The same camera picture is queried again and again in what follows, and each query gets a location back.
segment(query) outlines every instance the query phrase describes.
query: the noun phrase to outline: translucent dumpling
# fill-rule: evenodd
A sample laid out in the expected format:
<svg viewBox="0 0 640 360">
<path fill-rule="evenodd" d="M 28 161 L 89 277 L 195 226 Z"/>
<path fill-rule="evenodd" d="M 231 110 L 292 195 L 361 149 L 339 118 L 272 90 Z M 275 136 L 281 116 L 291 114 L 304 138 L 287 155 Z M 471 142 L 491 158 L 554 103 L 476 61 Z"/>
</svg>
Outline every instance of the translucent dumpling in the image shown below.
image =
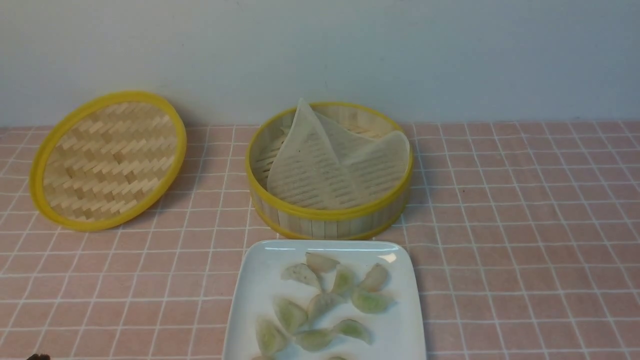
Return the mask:
<svg viewBox="0 0 640 360">
<path fill-rule="evenodd" d="M 313 252 L 308 252 L 306 256 L 307 265 L 317 274 L 323 274 L 325 272 L 332 271 L 333 269 L 335 269 L 336 265 L 340 263 L 337 260 L 328 258 L 324 255 L 314 254 Z"/>
<path fill-rule="evenodd" d="M 271 320 L 258 320 L 255 337 L 262 356 L 272 356 L 287 346 L 287 338 Z"/>
<path fill-rule="evenodd" d="M 353 288 L 355 274 L 348 267 L 339 264 L 336 267 L 335 280 L 333 282 L 332 293 L 342 295 Z"/>
<path fill-rule="evenodd" d="M 311 271 L 307 264 L 295 264 L 284 269 L 282 272 L 282 280 L 298 281 L 322 291 L 318 276 Z"/>
<path fill-rule="evenodd" d="M 284 331 L 289 334 L 294 334 L 307 322 L 307 311 L 289 299 L 274 300 L 273 311 Z"/>
<path fill-rule="evenodd" d="M 377 314 L 387 309 L 393 299 L 380 293 L 370 293 L 362 288 L 355 288 L 351 294 L 351 302 L 356 309 L 365 314 Z"/>
<path fill-rule="evenodd" d="M 320 351 L 333 341 L 335 333 L 329 329 L 303 331 L 296 335 L 296 344 L 306 351 Z"/>
<path fill-rule="evenodd" d="M 359 339 L 371 345 L 371 335 L 364 325 L 352 319 L 345 319 L 333 327 L 336 334 Z"/>
<path fill-rule="evenodd" d="M 384 286 L 387 277 L 389 277 L 387 269 L 380 264 L 375 264 L 371 270 L 367 272 L 367 275 L 365 275 L 364 280 L 360 283 L 360 287 L 369 292 L 378 291 Z"/>
<path fill-rule="evenodd" d="M 344 299 L 336 293 L 320 293 L 314 296 L 307 307 L 309 323 L 313 323 L 329 310 L 345 303 Z"/>
</svg>

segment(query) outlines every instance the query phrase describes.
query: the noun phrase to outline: bamboo steamer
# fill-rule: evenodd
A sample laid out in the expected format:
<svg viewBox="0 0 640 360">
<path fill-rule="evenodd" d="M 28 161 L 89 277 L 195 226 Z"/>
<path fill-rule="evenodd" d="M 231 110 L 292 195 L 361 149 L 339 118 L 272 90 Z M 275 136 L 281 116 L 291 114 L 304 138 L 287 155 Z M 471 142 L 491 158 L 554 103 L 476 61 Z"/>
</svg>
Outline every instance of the bamboo steamer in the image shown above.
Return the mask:
<svg viewBox="0 0 640 360">
<path fill-rule="evenodd" d="M 399 130 L 383 114 L 344 102 L 310 104 L 317 111 L 354 133 L 381 138 Z M 382 233 L 399 217 L 409 196 L 413 154 L 401 182 L 380 199 L 339 210 L 318 210 L 295 206 L 266 190 L 271 165 L 286 138 L 283 128 L 290 128 L 296 108 L 283 111 L 263 124 L 254 134 L 246 153 L 246 173 L 250 193 L 258 216 L 274 231 L 290 239 L 365 240 Z"/>
</svg>

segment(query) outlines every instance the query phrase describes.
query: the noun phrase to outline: dark object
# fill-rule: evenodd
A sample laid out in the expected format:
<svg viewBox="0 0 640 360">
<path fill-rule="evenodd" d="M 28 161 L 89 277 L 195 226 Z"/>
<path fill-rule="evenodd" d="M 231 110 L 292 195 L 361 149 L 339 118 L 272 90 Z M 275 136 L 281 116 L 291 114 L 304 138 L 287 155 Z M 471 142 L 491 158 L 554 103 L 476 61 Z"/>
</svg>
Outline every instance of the dark object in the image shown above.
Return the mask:
<svg viewBox="0 0 640 360">
<path fill-rule="evenodd" d="M 51 356 L 45 354 L 33 354 L 32 356 L 29 356 L 29 359 L 27 360 L 51 360 Z"/>
</svg>

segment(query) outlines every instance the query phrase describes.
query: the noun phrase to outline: steamer basket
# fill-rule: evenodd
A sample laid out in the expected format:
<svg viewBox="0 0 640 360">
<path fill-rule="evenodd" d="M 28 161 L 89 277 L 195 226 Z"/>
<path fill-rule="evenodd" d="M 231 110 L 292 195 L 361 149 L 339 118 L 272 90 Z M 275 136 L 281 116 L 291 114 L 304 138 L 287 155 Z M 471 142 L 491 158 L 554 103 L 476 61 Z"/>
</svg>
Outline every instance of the steamer basket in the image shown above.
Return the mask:
<svg viewBox="0 0 640 360">
<path fill-rule="evenodd" d="M 393 120 L 375 110 L 343 102 L 310 104 L 317 111 L 354 133 L 380 138 L 393 130 L 402 131 Z M 256 212 L 270 228 L 290 239 L 362 240 L 380 234 L 402 213 L 409 196 L 413 168 L 409 166 L 402 181 L 382 198 L 355 208 L 318 210 L 284 202 L 267 192 L 271 164 L 286 138 L 284 128 L 291 127 L 296 108 L 286 110 L 263 124 L 253 136 L 246 153 L 246 173 Z"/>
<path fill-rule="evenodd" d="M 162 97 L 105 95 L 73 111 L 49 133 L 31 167 L 31 197 L 59 225 L 108 229 L 162 196 L 185 151 L 184 124 Z"/>
</svg>

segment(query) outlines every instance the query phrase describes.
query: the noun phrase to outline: white wall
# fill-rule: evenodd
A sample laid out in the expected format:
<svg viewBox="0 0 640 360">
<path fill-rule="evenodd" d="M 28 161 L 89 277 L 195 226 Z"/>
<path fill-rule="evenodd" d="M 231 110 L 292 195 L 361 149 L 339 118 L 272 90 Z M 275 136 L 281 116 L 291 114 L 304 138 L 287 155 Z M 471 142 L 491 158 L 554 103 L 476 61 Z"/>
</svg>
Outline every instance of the white wall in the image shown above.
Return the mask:
<svg viewBox="0 0 640 360">
<path fill-rule="evenodd" d="M 0 126 L 125 89 L 211 124 L 301 96 L 402 121 L 640 119 L 640 1 L 0 0 Z"/>
</svg>

